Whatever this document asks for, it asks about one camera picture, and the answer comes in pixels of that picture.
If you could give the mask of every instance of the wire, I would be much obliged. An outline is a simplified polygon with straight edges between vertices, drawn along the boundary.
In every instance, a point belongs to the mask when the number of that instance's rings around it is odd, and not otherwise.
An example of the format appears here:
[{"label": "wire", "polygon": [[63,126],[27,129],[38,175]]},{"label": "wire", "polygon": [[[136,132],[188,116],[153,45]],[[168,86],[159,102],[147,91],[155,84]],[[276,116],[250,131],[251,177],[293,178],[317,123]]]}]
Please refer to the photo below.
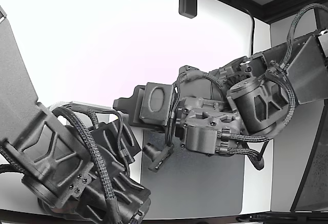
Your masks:
[{"label": "wire", "polygon": [[264,144],[263,144],[263,146],[261,148],[260,154],[257,157],[258,160],[261,160],[263,158],[264,152],[265,152],[265,150],[266,150],[269,142],[270,142],[270,140],[267,140],[267,141],[264,142]]},{"label": "wire", "polygon": [[251,12],[242,7],[242,9],[247,12],[247,14],[251,17],[251,20],[252,20],[252,29],[251,29],[251,48],[250,48],[250,53],[251,53],[251,56],[254,54],[254,34],[255,34],[255,19],[254,19],[254,16],[251,14]]},{"label": "wire", "polygon": [[98,120],[98,117],[96,115],[96,112],[94,112],[92,109],[90,108],[87,108],[87,109],[78,109],[77,107],[75,107],[74,104],[64,104],[63,107],[66,107],[74,112],[77,112],[77,113],[81,113],[81,114],[84,114],[84,115],[87,115],[91,122],[92,122],[92,125],[95,127],[98,123],[99,123],[99,120]]},{"label": "wire", "polygon": [[318,9],[321,9],[321,10],[324,10],[326,12],[328,12],[328,7],[325,6],[325,5],[321,5],[321,4],[310,4],[310,5],[307,5],[305,6],[303,9],[301,9],[297,15],[295,16],[292,24],[291,24],[291,27],[289,29],[289,32],[288,32],[288,35],[287,35],[287,50],[286,50],[286,54],[284,56],[284,58],[282,59],[281,63],[280,63],[280,67],[281,69],[283,70],[286,70],[287,67],[288,67],[288,62],[291,58],[291,55],[292,55],[292,50],[293,50],[293,41],[294,41],[294,36],[295,36],[295,30],[296,30],[296,27],[300,21],[300,19],[302,18],[302,16],[307,13],[309,10],[312,10],[312,9],[315,9],[315,8],[318,8]]},{"label": "wire", "polygon": [[85,109],[81,105],[77,105],[77,104],[74,104],[74,103],[68,103],[68,102],[58,102],[58,103],[55,103],[55,104],[53,104],[51,106],[51,109],[50,110],[54,110],[55,108],[60,107],[60,106],[65,107],[67,109],[70,109],[73,112],[82,113],[82,114],[87,115],[91,119],[91,122],[92,122],[92,125],[93,126],[96,126],[99,123],[99,120],[97,118],[96,113],[101,113],[101,114],[114,114],[114,115],[117,116],[117,118],[119,120],[119,128],[118,128],[118,132],[117,132],[117,147],[118,147],[120,156],[121,156],[121,158],[123,160],[123,163],[124,163],[124,166],[125,166],[125,169],[126,169],[126,174],[130,177],[131,170],[130,170],[130,167],[129,167],[129,163],[126,160],[125,157],[126,156],[131,157],[131,155],[130,155],[130,152],[128,150],[124,150],[124,152],[126,153],[126,155],[124,155],[123,150],[121,148],[121,143],[122,143],[122,139],[121,138],[122,138],[123,128],[127,132],[128,137],[131,140],[131,145],[132,146],[134,146],[134,141],[133,141],[132,135],[130,134],[130,132],[128,131],[128,129],[125,128],[125,126],[124,126],[122,116],[117,111],[114,111],[114,110],[103,110],[103,109],[98,109],[98,108],[94,108],[94,109],[86,108]]},{"label": "wire", "polygon": [[18,171],[13,165],[11,164],[1,164],[0,165],[0,174],[2,173],[21,173],[20,171]]},{"label": "wire", "polygon": [[110,218],[113,223],[121,223],[121,216],[118,211],[117,199],[111,180],[109,178],[106,164],[90,131],[70,109],[66,107],[57,107],[52,112],[56,117],[63,116],[72,126],[77,129],[82,141],[87,146],[91,158],[96,166],[100,183],[105,195],[108,218]]},{"label": "wire", "polygon": [[121,143],[122,143],[122,133],[123,133],[123,127],[124,127],[124,123],[123,123],[123,118],[121,116],[120,113],[118,113],[115,110],[98,110],[98,109],[94,109],[94,112],[96,113],[101,113],[101,114],[112,114],[112,115],[116,115],[119,121],[119,128],[117,131],[117,147],[118,147],[118,151],[120,153],[120,156],[124,162],[125,168],[126,168],[126,174],[128,177],[130,177],[131,175],[131,170],[130,170],[130,166],[129,163],[127,161],[127,159],[125,158],[127,155],[130,155],[130,152],[128,150],[124,149],[124,152],[126,153],[126,155],[123,154],[123,150],[121,147]]}]

